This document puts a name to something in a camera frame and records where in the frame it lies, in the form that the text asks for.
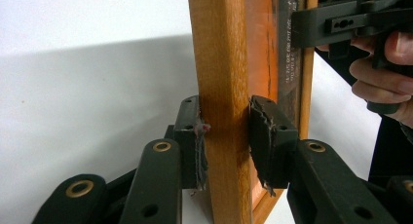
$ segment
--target wooden board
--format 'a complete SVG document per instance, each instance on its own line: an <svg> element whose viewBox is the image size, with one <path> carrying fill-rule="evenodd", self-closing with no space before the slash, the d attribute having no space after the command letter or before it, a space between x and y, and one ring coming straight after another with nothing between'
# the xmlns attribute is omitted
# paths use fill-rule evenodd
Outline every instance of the wooden board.
<svg viewBox="0 0 413 224"><path fill-rule="evenodd" d="M202 115L212 126L206 155L214 223L263 223L282 192L266 194L248 155L250 95L280 103L307 137L313 52L294 52L298 60L285 70L279 1L189 0Z"/></svg>

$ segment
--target black handheld tool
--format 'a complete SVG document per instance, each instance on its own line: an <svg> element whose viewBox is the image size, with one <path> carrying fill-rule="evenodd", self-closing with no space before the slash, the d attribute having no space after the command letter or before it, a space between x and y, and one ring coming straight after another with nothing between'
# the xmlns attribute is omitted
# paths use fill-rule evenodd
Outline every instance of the black handheld tool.
<svg viewBox="0 0 413 224"><path fill-rule="evenodd" d="M292 46L329 45L329 57L347 56L353 37L377 36L373 68L386 68L413 77L412 66L389 62L384 54L387 37L397 30L413 32L413 0L328 0L318 8L294 12ZM392 114L399 104L368 102L379 114Z"/></svg>

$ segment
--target wooden frame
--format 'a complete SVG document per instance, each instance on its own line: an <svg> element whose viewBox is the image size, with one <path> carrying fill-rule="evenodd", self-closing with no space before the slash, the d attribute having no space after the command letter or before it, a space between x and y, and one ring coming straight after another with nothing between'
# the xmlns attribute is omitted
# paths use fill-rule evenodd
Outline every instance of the wooden frame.
<svg viewBox="0 0 413 224"><path fill-rule="evenodd" d="M262 6L262 0L248 0L246 4ZM316 4L317 0L307 2L310 7ZM206 135L206 156L214 223L263 223L282 190L275 198L262 190L254 195L254 202L251 200L251 190L257 180L247 144L248 97L253 93L277 99L277 94L272 92L277 89L274 61L277 58L260 53L274 48L266 44L249 48L247 53L246 21L251 19L248 17L251 13L245 11L245 0L189 0L189 7L201 111L205 121L211 124L211 131ZM266 26L271 33L272 25ZM308 133L313 52L304 52L302 138ZM265 70L252 69L251 64L248 69L251 55L256 55L256 60L265 60ZM260 79L273 82L260 82Z"/></svg>

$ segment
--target black handle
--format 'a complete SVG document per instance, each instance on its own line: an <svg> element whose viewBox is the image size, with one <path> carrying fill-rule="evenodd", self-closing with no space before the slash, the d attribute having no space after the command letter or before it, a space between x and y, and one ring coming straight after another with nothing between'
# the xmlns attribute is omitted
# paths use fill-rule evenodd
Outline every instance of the black handle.
<svg viewBox="0 0 413 224"><path fill-rule="evenodd" d="M397 65L389 62L385 56L385 44L386 39L389 37L390 32L382 33L377 36L376 48L374 50L373 68L386 68L401 75L405 75L413 78L413 66L412 65ZM375 103L367 101L367 109L378 114L393 114L398 110L400 103L385 104Z"/></svg>

